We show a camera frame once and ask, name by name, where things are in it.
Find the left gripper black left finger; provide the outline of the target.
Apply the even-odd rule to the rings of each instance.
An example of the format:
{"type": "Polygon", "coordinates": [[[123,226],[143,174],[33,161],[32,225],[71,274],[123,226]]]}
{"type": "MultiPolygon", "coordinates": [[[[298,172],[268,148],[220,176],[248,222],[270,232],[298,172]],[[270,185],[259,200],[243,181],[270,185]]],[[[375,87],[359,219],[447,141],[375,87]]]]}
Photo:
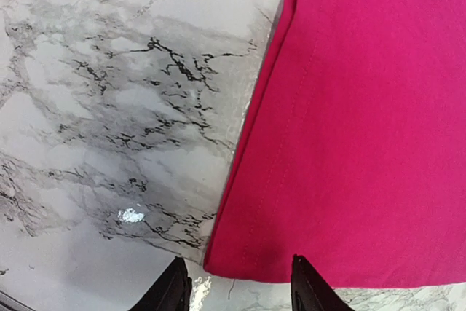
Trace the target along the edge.
{"type": "Polygon", "coordinates": [[[189,311],[191,291],[186,263],[175,257],[130,311],[189,311]]]}

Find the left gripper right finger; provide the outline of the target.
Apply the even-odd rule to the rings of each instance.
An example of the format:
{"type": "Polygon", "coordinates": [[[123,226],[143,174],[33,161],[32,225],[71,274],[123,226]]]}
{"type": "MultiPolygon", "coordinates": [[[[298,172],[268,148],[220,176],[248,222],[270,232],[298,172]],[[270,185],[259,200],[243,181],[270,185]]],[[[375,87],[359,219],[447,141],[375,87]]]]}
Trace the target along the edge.
{"type": "Polygon", "coordinates": [[[353,311],[300,255],[294,255],[291,273],[293,311],[353,311]]]}

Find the red t-shirt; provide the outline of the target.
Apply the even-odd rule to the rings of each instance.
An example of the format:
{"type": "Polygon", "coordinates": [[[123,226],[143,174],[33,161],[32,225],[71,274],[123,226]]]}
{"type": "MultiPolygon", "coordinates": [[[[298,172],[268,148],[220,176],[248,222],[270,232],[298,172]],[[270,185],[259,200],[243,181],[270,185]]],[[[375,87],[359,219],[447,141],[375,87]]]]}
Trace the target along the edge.
{"type": "Polygon", "coordinates": [[[337,288],[465,281],[465,0],[284,0],[204,258],[337,288]]]}

